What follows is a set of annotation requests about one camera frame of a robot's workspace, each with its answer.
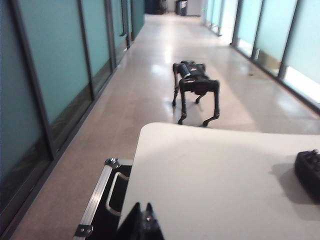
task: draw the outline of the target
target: case handle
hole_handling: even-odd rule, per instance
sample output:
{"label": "case handle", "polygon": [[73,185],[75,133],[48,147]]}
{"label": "case handle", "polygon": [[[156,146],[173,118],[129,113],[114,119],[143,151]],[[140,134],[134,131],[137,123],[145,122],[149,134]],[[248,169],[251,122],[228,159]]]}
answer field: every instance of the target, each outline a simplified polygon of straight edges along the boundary
{"label": "case handle", "polygon": [[129,180],[129,177],[122,174],[121,172],[117,171],[114,175],[114,178],[113,178],[113,181],[112,181],[112,184],[111,184],[111,188],[110,188],[110,191],[109,191],[109,194],[108,194],[108,197],[106,199],[106,202],[105,202],[105,208],[110,212],[112,213],[113,215],[115,216],[118,216],[120,217],[121,216],[121,212],[119,211],[116,211],[114,210],[111,206],[110,206],[110,200],[111,200],[111,197],[112,197],[112,194],[114,192],[114,188],[115,188],[115,185],[116,185],[116,181],[117,181],[117,178],[120,177],[126,181]]}

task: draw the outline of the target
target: black object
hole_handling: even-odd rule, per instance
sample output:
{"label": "black object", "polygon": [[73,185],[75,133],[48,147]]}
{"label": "black object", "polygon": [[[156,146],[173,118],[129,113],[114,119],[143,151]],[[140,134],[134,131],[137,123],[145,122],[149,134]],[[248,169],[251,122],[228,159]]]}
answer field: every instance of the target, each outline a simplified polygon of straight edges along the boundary
{"label": "black object", "polygon": [[105,161],[74,240],[105,240],[116,236],[120,221],[118,213],[123,207],[131,168],[131,163],[115,157]]}
{"label": "black object", "polygon": [[180,1],[180,15],[187,16],[187,9],[188,9],[188,1]]}
{"label": "black object", "polygon": [[175,0],[175,14],[180,15],[180,2],[185,0]]}
{"label": "black object", "polygon": [[165,13],[162,0],[145,0],[144,8],[146,14],[161,15]]}
{"label": "black object", "polygon": [[92,231],[94,230],[94,226],[92,225],[82,225],[79,224],[74,236],[81,237],[81,238],[87,238],[90,237]]}
{"label": "black object", "polygon": [[294,163],[294,171],[314,200],[320,202],[320,154],[318,151],[299,152]]}
{"label": "black object", "polygon": [[144,212],[141,212],[140,203],[134,205],[117,231],[115,240],[164,240],[150,203]]}
{"label": "black object", "polygon": [[[172,106],[176,106],[176,98],[178,95],[178,88],[180,88],[181,93],[181,118],[178,121],[182,124],[182,121],[187,118],[186,110],[186,96],[185,92],[194,92],[199,97],[196,99],[195,103],[198,104],[200,99],[206,95],[207,92],[213,92],[214,94],[214,111],[213,116],[205,120],[202,125],[204,127],[208,126],[208,123],[212,120],[218,119],[220,116],[219,108],[219,90],[220,83],[218,80],[211,80],[206,75],[206,65],[196,64],[194,61],[181,61],[181,63],[173,64],[174,73],[174,97],[172,101]],[[178,85],[178,74],[181,75],[182,79],[179,81]]]}

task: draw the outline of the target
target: white table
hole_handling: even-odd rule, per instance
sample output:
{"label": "white table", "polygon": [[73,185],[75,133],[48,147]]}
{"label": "white table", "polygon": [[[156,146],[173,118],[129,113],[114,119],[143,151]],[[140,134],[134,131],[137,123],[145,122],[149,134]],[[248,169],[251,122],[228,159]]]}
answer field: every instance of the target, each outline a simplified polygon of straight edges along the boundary
{"label": "white table", "polygon": [[293,169],[319,147],[320,135],[148,124],[120,222],[150,202],[166,240],[320,240],[320,205]]}

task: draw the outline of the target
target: tiled floor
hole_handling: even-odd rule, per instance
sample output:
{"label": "tiled floor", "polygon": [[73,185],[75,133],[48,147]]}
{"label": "tiled floor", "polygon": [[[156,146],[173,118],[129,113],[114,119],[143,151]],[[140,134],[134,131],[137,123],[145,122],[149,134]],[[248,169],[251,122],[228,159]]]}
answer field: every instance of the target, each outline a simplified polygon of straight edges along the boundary
{"label": "tiled floor", "polygon": [[[18,226],[14,240],[71,239],[103,168],[115,156],[133,158],[140,129],[176,123],[172,64],[206,63],[221,82],[218,120],[208,128],[284,134],[320,134],[320,118],[261,70],[216,37],[198,17],[147,15],[145,25],[111,82]],[[199,105],[187,93],[186,125],[213,113],[213,97]]]}

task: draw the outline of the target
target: teal glass panel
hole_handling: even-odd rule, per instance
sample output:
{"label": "teal glass panel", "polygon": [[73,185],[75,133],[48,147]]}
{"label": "teal glass panel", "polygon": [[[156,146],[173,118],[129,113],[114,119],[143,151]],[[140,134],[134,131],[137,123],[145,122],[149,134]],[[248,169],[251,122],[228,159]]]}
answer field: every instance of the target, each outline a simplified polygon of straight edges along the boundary
{"label": "teal glass panel", "polygon": [[0,9],[1,234],[43,174],[50,157],[8,1],[2,1]]}
{"label": "teal glass panel", "polygon": [[131,14],[131,0],[127,0],[128,6],[128,25],[129,25],[129,34],[132,33],[132,14]]}
{"label": "teal glass panel", "polygon": [[119,47],[119,45],[125,39],[125,37],[123,36],[124,24],[123,24],[122,1],[123,0],[111,0],[115,48]]}
{"label": "teal glass panel", "polygon": [[285,62],[284,80],[320,104],[320,1],[301,0]]}
{"label": "teal glass panel", "polygon": [[98,94],[111,75],[105,0],[82,0],[84,28],[92,74],[92,85]]}
{"label": "teal glass panel", "polygon": [[135,0],[131,5],[131,19],[132,19],[132,39],[136,39],[138,33],[145,24],[145,1]]}
{"label": "teal glass panel", "polygon": [[221,34],[227,36],[230,40],[232,40],[232,34],[235,27],[237,6],[238,0],[224,1]]}
{"label": "teal glass panel", "polygon": [[113,37],[115,46],[116,63],[119,64],[127,49],[126,35],[124,32],[123,1],[111,0],[112,20],[113,20]]}
{"label": "teal glass panel", "polygon": [[104,0],[82,0],[82,6],[91,73],[94,76],[110,58],[105,3]]}
{"label": "teal glass panel", "polygon": [[221,4],[222,4],[222,0],[214,0],[213,14],[212,14],[212,20],[211,20],[211,22],[212,22],[213,25],[215,25],[215,26],[218,26],[218,25],[219,25],[220,12],[221,12]]}
{"label": "teal glass panel", "polygon": [[263,5],[255,59],[274,75],[279,71],[296,3],[297,0],[267,0]]}
{"label": "teal glass panel", "polygon": [[286,64],[320,83],[320,1],[302,0]]}
{"label": "teal glass panel", "polygon": [[255,42],[261,5],[262,0],[243,0],[242,4],[237,46],[249,57],[251,57]]}
{"label": "teal glass panel", "polygon": [[211,24],[213,10],[214,10],[214,0],[208,0],[206,5],[206,18],[205,18],[207,24]]}
{"label": "teal glass panel", "polygon": [[56,148],[91,102],[75,0],[19,0]]}

